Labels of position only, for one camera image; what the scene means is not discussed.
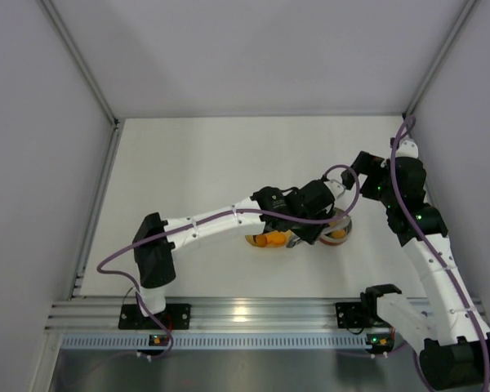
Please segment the metal tongs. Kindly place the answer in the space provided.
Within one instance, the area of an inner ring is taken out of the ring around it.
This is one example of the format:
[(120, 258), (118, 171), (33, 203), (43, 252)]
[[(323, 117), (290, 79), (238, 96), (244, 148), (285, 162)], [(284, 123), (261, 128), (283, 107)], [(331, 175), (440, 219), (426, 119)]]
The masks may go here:
[(309, 225), (292, 231), (285, 247), (294, 248), (302, 243), (314, 245), (321, 243), (327, 246), (339, 246), (350, 237), (353, 223), (350, 217), (334, 221), (327, 225)]

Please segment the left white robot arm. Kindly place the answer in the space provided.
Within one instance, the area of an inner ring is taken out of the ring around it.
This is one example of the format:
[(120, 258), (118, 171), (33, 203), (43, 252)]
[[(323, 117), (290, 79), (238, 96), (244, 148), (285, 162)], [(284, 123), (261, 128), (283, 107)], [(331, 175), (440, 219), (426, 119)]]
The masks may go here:
[(198, 216), (165, 220), (157, 212), (147, 215), (133, 239), (153, 239), (134, 249), (140, 310), (144, 315), (165, 310), (166, 286), (176, 278), (175, 259), (202, 245), (271, 232), (288, 232), (297, 242), (314, 244), (344, 192), (338, 181), (322, 177), (300, 189), (266, 186), (229, 207)]

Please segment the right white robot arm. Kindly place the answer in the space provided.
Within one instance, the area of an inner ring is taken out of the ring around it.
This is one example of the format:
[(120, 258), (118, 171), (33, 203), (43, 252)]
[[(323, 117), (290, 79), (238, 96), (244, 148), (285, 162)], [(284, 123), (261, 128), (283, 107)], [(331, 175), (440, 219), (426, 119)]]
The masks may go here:
[(394, 327), (414, 350), (425, 383), (436, 391), (490, 386), (490, 327), (470, 298), (452, 254), (448, 228), (426, 200), (426, 171), (412, 140), (399, 142), (389, 158), (362, 151), (341, 174), (357, 193), (383, 205), (387, 224), (412, 262), (432, 315), (415, 310), (394, 284), (362, 294), (371, 320)]

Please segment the round metal lunch box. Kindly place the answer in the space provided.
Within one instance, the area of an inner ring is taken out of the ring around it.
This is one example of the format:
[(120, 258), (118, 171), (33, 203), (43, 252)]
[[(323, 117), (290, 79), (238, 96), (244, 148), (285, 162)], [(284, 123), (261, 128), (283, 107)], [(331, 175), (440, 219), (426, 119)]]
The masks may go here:
[(346, 242), (352, 232), (353, 224), (350, 215), (343, 216), (328, 224), (322, 231), (319, 241), (328, 246), (339, 246)]

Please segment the yellow food container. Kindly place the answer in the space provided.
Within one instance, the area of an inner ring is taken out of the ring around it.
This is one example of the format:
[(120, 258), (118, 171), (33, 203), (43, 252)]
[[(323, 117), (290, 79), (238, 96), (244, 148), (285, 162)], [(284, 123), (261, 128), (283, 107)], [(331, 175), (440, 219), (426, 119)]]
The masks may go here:
[(292, 232), (272, 231), (265, 234), (246, 235), (246, 241), (253, 247), (260, 248), (280, 248), (286, 247), (289, 243)]

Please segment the aluminium mounting rail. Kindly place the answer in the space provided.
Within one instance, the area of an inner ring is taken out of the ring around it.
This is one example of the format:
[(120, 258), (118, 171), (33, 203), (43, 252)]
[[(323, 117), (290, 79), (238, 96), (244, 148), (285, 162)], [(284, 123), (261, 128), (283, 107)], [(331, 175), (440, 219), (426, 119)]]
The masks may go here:
[[(358, 298), (172, 297), (167, 304), (191, 304), (188, 332), (330, 332), (337, 302)], [(115, 332), (122, 305), (132, 296), (74, 297), (57, 301), (43, 323), (48, 332)]]

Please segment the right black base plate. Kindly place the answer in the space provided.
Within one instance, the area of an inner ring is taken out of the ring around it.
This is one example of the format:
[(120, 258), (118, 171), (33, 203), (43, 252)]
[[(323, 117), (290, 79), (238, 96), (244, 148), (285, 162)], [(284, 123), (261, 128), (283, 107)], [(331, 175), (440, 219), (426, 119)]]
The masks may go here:
[(335, 304), (336, 323), (343, 329), (362, 329), (368, 325), (363, 305), (360, 301), (337, 302)]

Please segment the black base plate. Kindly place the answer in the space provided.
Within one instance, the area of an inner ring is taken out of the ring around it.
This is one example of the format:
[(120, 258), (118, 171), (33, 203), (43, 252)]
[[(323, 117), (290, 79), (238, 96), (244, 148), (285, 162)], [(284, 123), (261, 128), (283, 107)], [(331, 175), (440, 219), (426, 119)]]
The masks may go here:
[(368, 325), (363, 305), (360, 301), (337, 302), (335, 304), (336, 323), (343, 329), (362, 329)]
[[(189, 330), (191, 304), (167, 304), (165, 310), (155, 317), (170, 331)], [(122, 305), (118, 319), (119, 330), (159, 330), (160, 326), (144, 316), (137, 304)]]

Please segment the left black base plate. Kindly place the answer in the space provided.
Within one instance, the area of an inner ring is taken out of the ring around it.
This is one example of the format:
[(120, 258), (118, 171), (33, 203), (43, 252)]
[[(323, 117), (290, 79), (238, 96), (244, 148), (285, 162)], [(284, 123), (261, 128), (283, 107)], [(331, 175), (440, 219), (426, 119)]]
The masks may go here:
[[(155, 317), (170, 331), (189, 330), (191, 304), (167, 304), (165, 310)], [(144, 316), (137, 304), (122, 305), (118, 319), (119, 330), (159, 330), (160, 326)]]

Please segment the right aluminium frame post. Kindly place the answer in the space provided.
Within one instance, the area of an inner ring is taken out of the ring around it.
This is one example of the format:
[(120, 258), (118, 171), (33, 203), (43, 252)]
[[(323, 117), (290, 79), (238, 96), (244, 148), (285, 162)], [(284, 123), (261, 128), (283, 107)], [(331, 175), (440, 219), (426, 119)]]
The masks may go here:
[(444, 63), (448, 59), (452, 49), (457, 44), (458, 39), (462, 35), (464, 29), (468, 25), (471, 17), (479, 7), (481, 1), (479, 0), (465, 0), (456, 15), (453, 17), (452, 22), (448, 26), (448, 30), (444, 35), (439, 47), (436, 49), (434, 56), (428, 64), (426, 71), (420, 79), (417, 87), (412, 93), (412, 97), (409, 100), (405, 110), (401, 113), (402, 119), (414, 114), (421, 102), (425, 98), (428, 90), (442, 69)]

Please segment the aluminium frame post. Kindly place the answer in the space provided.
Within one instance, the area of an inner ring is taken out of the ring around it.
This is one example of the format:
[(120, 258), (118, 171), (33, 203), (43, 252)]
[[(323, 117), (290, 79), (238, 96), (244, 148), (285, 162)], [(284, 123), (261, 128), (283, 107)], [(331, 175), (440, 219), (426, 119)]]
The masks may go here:
[(62, 15), (57, 9), (55, 3), (50, 0), (37, 0), (42, 12), (48, 19), (50, 25), (55, 30), (58, 39), (63, 44), (65, 50), (73, 61), (75, 67), (80, 73), (83, 81), (86, 83), (88, 90), (93, 95), (96, 103), (99, 105), (101, 112), (107, 119), (113, 130), (118, 128), (119, 119), (114, 114), (110, 104), (105, 98), (104, 92), (101, 90), (95, 75), (91, 71), (84, 55), (82, 54), (76, 40), (74, 39), (70, 29), (65, 23)]
[(444, 35), (439, 47), (436, 49), (434, 56), (428, 64), (426, 71), (420, 79), (417, 87), (412, 93), (412, 97), (409, 100), (405, 110), (401, 113), (402, 119), (414, 114), (421, 102), (425, 98), (428, 90), (442, 69), (444, 63), (448, 59), (452, 49), (457, 44), (458, 39), (462, 35), (464, 29), (468, 25), (471, 17), (479, 7), (481, 1), (479, 0), (465, 0), (456, 15), (453, 17), (452, 22), (448, 26), (448, 30)]

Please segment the left aluminium frame post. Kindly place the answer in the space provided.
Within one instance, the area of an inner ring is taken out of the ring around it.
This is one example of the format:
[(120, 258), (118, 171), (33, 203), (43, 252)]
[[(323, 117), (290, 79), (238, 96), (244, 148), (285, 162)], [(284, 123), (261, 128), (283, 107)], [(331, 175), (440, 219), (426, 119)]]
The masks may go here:
[(63, 44), (65, 50), (73, 61), (75, 67), (80, 73), (83, 81), (86, 83), (88, 90), (93, 95), (96, 103), (99, 105), (101, 112), (107, 119), (113, 130), (118, 128), (119, 119), (114, 114), (110, 104), (105, 98), (104, 92), (101, 90), (95, 75), (91, 71), (84, 55), (82, 54), (76, 40), (74, 39), (70, 29), (65, 23), (62, 15), (57, 9), (55, 3), (50, 0), (37, 0), (42, 12), (48, 19), (50, 25), (55, 30), (58, 39)]

